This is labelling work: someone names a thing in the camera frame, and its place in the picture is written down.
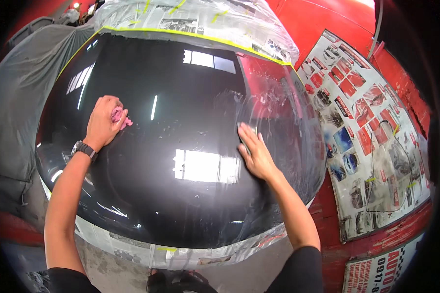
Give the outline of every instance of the newspaper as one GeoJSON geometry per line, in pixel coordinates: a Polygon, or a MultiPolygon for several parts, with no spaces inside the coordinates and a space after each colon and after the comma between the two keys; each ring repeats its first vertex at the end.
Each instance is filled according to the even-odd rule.
{"type": "Polygon", "coordinates": [[[161,29],[233,42],[285,63],[295,64],[299,50],[264,0],[111,1],[95,15],[95,30],[161,29]]]}
{"type": "Polygon", "coordinates": [[[341,242],[387,226],[429,198],[424,138],[363,56],[324,31],[298,75],[321,119],[341,242]]]}

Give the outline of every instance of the wristwatch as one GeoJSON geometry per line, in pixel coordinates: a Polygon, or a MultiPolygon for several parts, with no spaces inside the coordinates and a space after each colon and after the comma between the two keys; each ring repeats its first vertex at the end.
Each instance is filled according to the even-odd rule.
{"type": "Polygon", "coordinates": [[[76,152],[81,151],[89,156],[91,162],[94,163],[96,158],[98,157],[98,153],[95,152],[88,144],[85,144],[81,140],[77,141],[72,149],[72,156],[75,155],[76,152]]]}

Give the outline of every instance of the poster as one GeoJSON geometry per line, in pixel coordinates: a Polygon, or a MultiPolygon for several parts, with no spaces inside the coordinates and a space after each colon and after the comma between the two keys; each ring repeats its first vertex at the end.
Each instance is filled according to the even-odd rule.
{"type": "Polygon", "coordinates": [[[388,293],[408,267],[422,237],[374,258],[347,262],[342,293],[388,293]]]}
{"type": "Polygon", "coordinates": [[[399,97],[350,45],[324,31],[298,75],[320,120],[342,243],[429,198],[419,137],[399,97]]]}

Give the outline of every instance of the glossy black paint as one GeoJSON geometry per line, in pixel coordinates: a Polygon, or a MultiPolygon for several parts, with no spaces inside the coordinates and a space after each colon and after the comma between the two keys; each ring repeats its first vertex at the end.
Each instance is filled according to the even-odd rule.
{"type": "MultiPolygon", "coordinates": [[[[293,101],[282,98],[282,106],[286,104],[290,113],[285,117],[253,118],[256,105],[233,48],[217,50],[110,34],[96,35],[88,44],[96,39],[96,45],[82,48],[64,69],[41,116],[36,160],[50,190],[54,184],[51,178],[65,167],[73,144],[85,137],[96,100],[114,95],[129,109],[134,125],[101,149],[90,167],[79,216],[124,237],[187,248],[229,245],[282,222],[273,194],[264,181],[247,171],[237,151],[236,124],[246,121],[266,134],[278,167],[298,189],[303,180],[294,169],[302,160],[299,156],[304,155],[298,144],[304,142],[296,137],[305,130],[300,128],[303,124],[296,117],[293,101]],[[236,73],[185,64],[184,50],[231,60],[236,73]],[[87,84],[66,94],[72,77],[93,63],[87,84]],[[155,96],[158,99],[151,120],[155,96]],[[195,180],[217,168],[203,157],[191,164],[200,166],[190,171],[193,180],[175,178],[177,149],[191,151],[189,155],[207,152],[233,158],[229,160],[239,164],[236,172],[232,171],[236,176],[231,180],[236,182],[195,180]]],[[[188,168],[187,153],[182,168],[188,168]]],[[[226,165],[217,169],[231,173],[226,165]]],[[[187,177],[187,169],[179,171],[187,177]]],[[[314,194],[300,196],[307,204],[314,194]]]]}

